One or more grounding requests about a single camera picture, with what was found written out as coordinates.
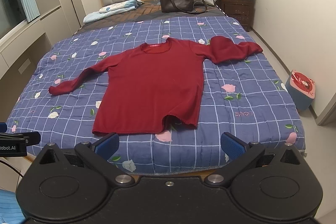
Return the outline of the red long-sleeve sweater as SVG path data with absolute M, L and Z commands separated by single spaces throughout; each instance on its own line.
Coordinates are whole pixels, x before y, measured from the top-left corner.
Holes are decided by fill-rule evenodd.
M 257 43 L 236 44 L 223 36 L 213 37 L 209 45 L 168 38 L 107 57 L 77 78 L 50 87 L 49 93 L 68 94 L 105 72 L 108 87 L 94 119 L 95 135 L 156 134 L 163 132 L 170 118 L 195 128 L 204 86 L 203 62 L 239 61 L 261 52 Z

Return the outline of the teal blue shirt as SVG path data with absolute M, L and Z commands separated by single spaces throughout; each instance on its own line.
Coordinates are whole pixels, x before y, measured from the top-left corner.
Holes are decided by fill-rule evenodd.
M 17 203 L 14 192 L 0 190 L 0 223 L 21 224 L 25 217 Z

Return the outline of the blue checked floral quilt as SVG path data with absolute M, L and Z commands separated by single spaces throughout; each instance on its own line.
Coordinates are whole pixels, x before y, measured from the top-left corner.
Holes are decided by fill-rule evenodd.
M 50 86 L 74 79 L 83 69 L 144 42 L 158 44 L 173 37 L 209 45 L 217 35 L 234 43 L 251 39 L 235 19 L 226 16 L 111 23 L 64 39 L 39 61 L 7 119 L 8 131 L 38 131 L 41 142 L 28 148 L 32 155 L 49 142 L 73 148 L 81 141 L 96 141 L 92 126 L 108 86 L 107 74 L 59 97 L 49 94 Z M 206 60 L 203 73 L 196 129 L 175 122 L 163 134 L 122 135 L 110 162 L 133 174 L 215 168 L 229 161 L 221 149 L 224 132 L 247 143 L 258 141 L 277 148 L 289 140 L 300 151 L 305 149 L 305 134 L 295 104 L 263 54 L 218 65 Z

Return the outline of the blue stool with pink top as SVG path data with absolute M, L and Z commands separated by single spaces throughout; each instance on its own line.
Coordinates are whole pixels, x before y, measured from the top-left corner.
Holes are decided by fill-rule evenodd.
M 307 110 L 315 99 L 315 82 L 299 71 L 291 71 L 285 87 L 298 111 Z

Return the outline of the dark wooden nightstand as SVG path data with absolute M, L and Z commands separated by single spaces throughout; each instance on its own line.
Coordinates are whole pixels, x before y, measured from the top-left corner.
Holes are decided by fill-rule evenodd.
M 217 0 L 217 5 L 227 16 L 238 20 L 244 30 L 250 32 L 255 15 L 255 0 Z

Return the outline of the light blue folded pillow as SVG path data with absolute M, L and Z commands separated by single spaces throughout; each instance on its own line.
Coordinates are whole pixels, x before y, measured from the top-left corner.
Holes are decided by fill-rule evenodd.
M 141 0 L 128 0 L 123 2 L 114 3 L 102 7 L 100 10 L 86 15 L 83 19 L 84 24 L 96 22 L 98 20 L 107 18 L 109 16 L 123 14 L 128 11 L 136 10 L 139 6 L 143 5 L 144 1 Z

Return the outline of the dark brown leather handbag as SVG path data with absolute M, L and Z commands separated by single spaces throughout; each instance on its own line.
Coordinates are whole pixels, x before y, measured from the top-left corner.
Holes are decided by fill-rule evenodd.
M 207 4 L 205 0 L 200 0 L 204 9 L 198 11 L 195 9 L 195 0 L 159 0 L 161 5 L 161 12 L 171 13 L 171 12 L 183 12 L 186 14 L 202 14 L 207 12 Z

